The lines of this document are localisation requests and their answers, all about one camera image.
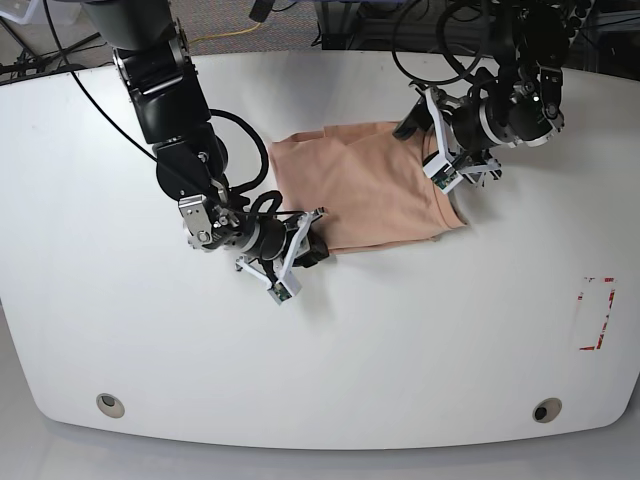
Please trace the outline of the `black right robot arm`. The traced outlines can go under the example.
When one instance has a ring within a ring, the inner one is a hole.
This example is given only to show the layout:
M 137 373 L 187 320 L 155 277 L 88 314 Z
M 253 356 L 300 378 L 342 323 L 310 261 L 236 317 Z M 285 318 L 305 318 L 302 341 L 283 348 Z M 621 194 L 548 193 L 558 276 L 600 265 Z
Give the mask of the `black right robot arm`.
M 303 231 L 302 213 L 280 211 L 279 192 L 247 197 L 269 171 L 266 146 L 241 117 L 209 108 L 168 2 L 85 1 L 82 7 L 113 49 L 144 139 L 153 149 L 157 181 L 177 201 L 191 246 L 235 248 L 266 267 L 288 252 L 296 267 L 310 268 L 328 258 L 324 241 Z M 228 151 L 214 132 L 212 117 L 235 123 L 253 140 L 260 158 L 255 178 L 230 185 Z

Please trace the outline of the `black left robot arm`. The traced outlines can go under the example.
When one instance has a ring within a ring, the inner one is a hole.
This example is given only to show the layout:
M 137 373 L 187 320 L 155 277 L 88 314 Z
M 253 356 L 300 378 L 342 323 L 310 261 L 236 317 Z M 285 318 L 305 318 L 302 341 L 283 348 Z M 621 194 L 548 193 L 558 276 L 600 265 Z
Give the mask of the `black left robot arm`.
M 480 45 L 471 64 L 453 55 L 446 39 L 448 21 L 462 9 L 480 12 Z M 562 130 L 562 66 L 570 40 L 551 1 L 454 1 L 440 14 L 435 40 L 455 75 L 427 80 L 401 64 L 396 37 L 405 13 L 393 27 L 391 55 L 398 70 L 420 89 L 465 81 L 462 104 L 446 114 L 453 136 L 466 153 L 501 145 L 537 146 Z

